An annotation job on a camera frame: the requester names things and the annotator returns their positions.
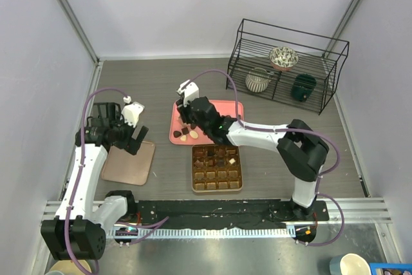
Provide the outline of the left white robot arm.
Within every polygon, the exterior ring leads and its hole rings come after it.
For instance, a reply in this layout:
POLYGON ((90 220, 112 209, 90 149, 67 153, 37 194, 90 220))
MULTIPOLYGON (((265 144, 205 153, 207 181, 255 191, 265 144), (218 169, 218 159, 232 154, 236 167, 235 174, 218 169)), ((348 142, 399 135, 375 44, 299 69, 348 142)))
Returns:
POLYGON ((143 126, 133 137, 144 106, 132 102, 95 103, 98 115, 88 116, 75 135, 75 163, 61 204, 51 220, 44 220, 41 236, 55 260, 99 260, 106 234, 120 220, 132 222, 137 207, 131 191, 110 191, 97 210, 94 197, 110 150, 136 155, 149 131, 143 126))

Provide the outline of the metal tongs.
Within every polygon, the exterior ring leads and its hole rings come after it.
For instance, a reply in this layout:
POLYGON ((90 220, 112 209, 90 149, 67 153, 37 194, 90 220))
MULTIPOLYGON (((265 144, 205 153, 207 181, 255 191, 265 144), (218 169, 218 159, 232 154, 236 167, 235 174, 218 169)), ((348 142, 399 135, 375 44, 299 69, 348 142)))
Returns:
POLYGON ((185 123, 181 117, 178 117, 178 121, 182 127, 187 127, 187 123, 185 123))

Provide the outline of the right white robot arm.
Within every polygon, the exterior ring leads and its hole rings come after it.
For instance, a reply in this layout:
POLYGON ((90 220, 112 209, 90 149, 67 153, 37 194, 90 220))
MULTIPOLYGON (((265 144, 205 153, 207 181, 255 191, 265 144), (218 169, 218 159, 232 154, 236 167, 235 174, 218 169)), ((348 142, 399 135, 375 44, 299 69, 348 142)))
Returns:
POLYGON ((185 124, 200 128, 219 146, 249 146, 278 153, 294 176, 290 210, 294 218, 305 220, 314 213, 317 179, 329 152, 328 145, 302 120, 290 124, 269 126, 243 122, 221 115, 207 97, 174 106, 185 124))

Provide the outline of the gold chocolate box with tray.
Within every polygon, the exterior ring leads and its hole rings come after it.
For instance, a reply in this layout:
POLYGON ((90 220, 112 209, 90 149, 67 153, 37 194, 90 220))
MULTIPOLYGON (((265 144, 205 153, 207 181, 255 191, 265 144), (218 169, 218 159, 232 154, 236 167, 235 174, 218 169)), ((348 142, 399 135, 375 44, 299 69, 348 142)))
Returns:
POLYGON ((191 157, 191 185, 195 193, 240 191, 243 175, 239 147, 195 145, 191 157))

